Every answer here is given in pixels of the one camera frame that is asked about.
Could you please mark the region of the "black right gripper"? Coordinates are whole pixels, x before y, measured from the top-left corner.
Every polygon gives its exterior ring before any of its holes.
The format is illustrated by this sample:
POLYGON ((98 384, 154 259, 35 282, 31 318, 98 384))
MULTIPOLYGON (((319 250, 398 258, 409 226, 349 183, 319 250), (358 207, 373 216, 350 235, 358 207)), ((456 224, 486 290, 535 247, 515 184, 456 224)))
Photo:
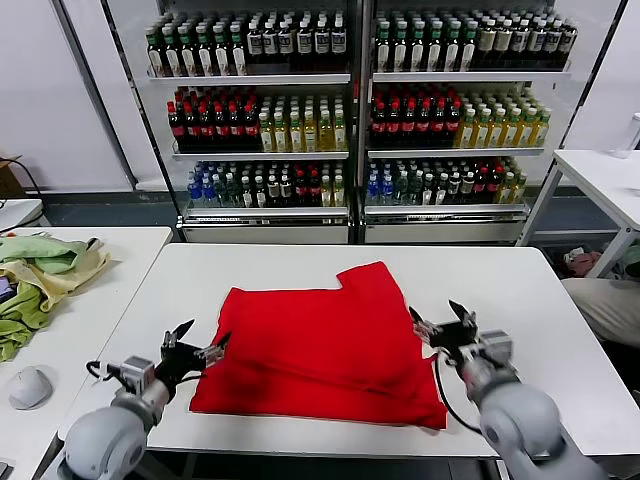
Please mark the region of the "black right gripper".
POLYGON ((413 307, 409 307, 409 313, 414 333, 426 345, 443 350, 453 365, 461 365, 464 362, 461 348, 477 342, 476 312, 469 311, 452 299, 448 300, 448 304, 457 320, 442 325, 423 320, 413 307))

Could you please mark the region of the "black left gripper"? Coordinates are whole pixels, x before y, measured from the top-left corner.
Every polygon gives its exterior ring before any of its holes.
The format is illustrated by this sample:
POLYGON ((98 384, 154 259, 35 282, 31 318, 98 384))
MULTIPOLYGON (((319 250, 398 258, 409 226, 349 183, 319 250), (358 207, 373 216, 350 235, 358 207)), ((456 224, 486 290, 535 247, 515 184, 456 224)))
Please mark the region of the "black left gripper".
POLYGON ((182 383, 190 373, 203 372, 220 361, 231 339, 231 332, 206 348, 179 342, 190 330, 195 320, 178 325, 173 331, 166 331, 160 348, 161 361, 155 367, 155 378, 169 387, 182 383))

